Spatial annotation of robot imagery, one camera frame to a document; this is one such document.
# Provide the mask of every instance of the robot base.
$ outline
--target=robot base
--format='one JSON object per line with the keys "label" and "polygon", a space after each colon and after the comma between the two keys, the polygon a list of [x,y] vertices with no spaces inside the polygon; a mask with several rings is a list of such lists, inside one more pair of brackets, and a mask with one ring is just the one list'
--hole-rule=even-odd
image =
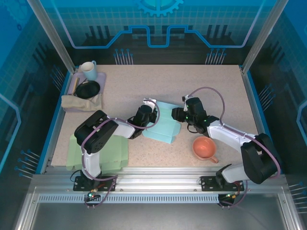
{"label": "robot base", "polygon": [[[240,192],[244,191],[243,182],[239,181]],[[203,192],[237,192],[238,187],[235,183],[226,183],[223,186],[220,186],[215,176],[201,176],[200,180],[201,190]]]}
{"label": "robot base", "polygon": [[[101,176],[100,179],[105,179],[110,176]],[[76,176],[75,183],[73,185],[73,191],[81,191],[81,192],[88,192],[92,189],[95,189],[98,187],[99,192],[107,192],[113,182],[113,180],[108,181],[95,181],[98,184],[94,184],[93,180],[89,180],[88,178],[84,176]]]}

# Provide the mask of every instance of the gear logo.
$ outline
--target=gear logo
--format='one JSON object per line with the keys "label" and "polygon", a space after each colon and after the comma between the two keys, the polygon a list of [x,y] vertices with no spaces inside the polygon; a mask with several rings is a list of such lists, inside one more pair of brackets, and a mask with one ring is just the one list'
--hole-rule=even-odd
{"label": "gear logo", "polygon": [[144,10],[144,13],[160,17],[161,14],[166,16],[168,13],[173,13],[174,9],[179,9],[179,4],[182,4],[183,0],[135,0],[135,3],[139,6],[139,10]]}
{"label": "gear logo", "polygon": [[0,6],[5,6],[11,17],[19,24],[27,18],[28,5],[26,0],[0,0]]}

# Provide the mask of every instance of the purple tray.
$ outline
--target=purple tray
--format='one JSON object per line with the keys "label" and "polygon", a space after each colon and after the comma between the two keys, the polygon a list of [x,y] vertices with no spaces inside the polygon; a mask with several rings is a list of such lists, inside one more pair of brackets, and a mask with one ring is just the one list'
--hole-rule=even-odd
{"label": "purple tray", "polygon": [[[75,73],[71,79],[71,84],[68,88],[67,95],[72,94],[72,89],[73,89],[73,83],[75,82],[76,78],[80,78],[79,84],[80,85],[84,80],[85,80],[85,75],[83,73]],[[97,79],[96,82],[99,83],[100,85],[100,91],[99,93],[103,93],[105,89],[105,84],[106,84],[106,74],[102,72],[97,73]],[[83,112],[82,110],[79,109],[74,109],[74,108],[64,108],[65,112]]]}

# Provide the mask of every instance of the light blue cloth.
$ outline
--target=light blue cloth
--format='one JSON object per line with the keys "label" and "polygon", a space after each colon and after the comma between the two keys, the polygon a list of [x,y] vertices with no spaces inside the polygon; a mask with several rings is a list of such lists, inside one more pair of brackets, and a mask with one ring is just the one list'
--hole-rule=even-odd
{"label": "light blue cloth", "polygon": [[144,130],[143,136],[171,144],[181,128],[181,124],[172,118],[172,109],[179,106],[164,102],[157,102],[157,104],[160,109],[160,119],[154,127]]}

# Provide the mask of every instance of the beige cloth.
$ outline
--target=beige cloth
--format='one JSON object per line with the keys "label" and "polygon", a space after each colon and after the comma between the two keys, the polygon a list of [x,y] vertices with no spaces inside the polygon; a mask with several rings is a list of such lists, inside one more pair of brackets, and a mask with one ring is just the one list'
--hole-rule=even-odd
{"label": "beige cloth", "polygon": [[81,99],[72,95],[63,95],[61,106],[63,108],[75,108],[82,111],[96,111],[102,109],[102,94],[89,99]]}

